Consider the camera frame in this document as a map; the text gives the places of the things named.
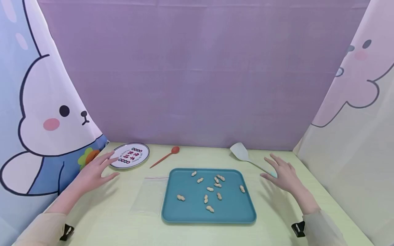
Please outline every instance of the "blue tray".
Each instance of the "blue tray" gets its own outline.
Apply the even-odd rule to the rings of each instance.
[[[225,181],[219,180],[222,188],[215,187],[214,177],[219,174]],[[177,199],[180,194],[185,201]],[[204,204],[204,195],[208,203]],[[214,213],[206,210],[210,205]],[[223,223],[251,224],[256,220],[256,211],[249,196],[242,174],[232,169],[191,169],[175,168],[171,170],[162,208],[162,219],[167,223]]]

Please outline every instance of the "bunny ear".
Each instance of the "bunny ear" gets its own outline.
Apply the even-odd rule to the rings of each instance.
[[[56,49],[56,47],[37,0],[22,0],[22,2],[26,21],[38,55],[41,57],[50,54],[50,51],[53,48]]]

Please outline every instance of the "white spatula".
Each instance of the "white spatula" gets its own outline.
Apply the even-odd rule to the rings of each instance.
[[[247,149],[245,148],[245,146],[241,142],[238,142],[238,143],[234,144],[233,146],[231,146],[230,150],[235,155],[235,157],[238,158],[238,160],[250,162],[253,165],[260,168],[261,170],[263,170],[264,172],[270,174],[274,178],[277,178],[277,175],[275,172],[267,171],[262,165],[252,162],[249,159],[249,153],[247,152]]]

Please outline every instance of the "right hand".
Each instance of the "right hand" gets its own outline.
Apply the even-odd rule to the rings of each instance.
[[[271,181],[274,185],[289,192],[294,195],[297,191],[305,189],[304,185],[301,183],[297,177],[296,170],[290,164],[290,162],[285,162],[279,156],[270,154],[270,156],[275,160],[268,159],[264,157],[264,160],[268,162],[276,171],[278,178],[274,178],[269,174],[262,173],[260,176]]]
[[[92,160],[89,164],[87,164],[77,175],[74,181],[70,184],[73,191],[83,195],[91,190],[94,190],[101,185],[107,183],[108,181],[114,179],[119,175],[118,172],[114,172],[106,177],[101,177],[102,172],[106,167],[108,167],[114,161],[117,161],[118,158],[112,158],[114,151],[106,153],[102,156],[99,156]]]

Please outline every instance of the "spoon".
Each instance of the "spoon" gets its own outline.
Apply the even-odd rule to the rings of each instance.
[[[159,164],[160,162],[162,162],[165,158],[169,157],[172,154],[178,154],[179,153],[179,147],[178,146],[174,146],[171,149],[171,153],[169,153],[168,155],[166,155],[165,157],[161,158],[158,162],[156,162],[155,164],[153,164],[149,169],[151,169],[152,167],[156,166],[157,164]]]
[[[252,162],[249,159],[249,153],[247,152],[247,149],[245,148],[245,146],[241,142],[238,142],[238,143],[234,144],[233,146],[231,146],[230,150],[235,155],[235,157],[238,158],[238,160],[250,162],[253,165],[260,168],[261,170],[263,170],[264,172],[270,174],[272,177],[274,177],[274,178],[278,177],[275,172],[267,171],[262,165]]]

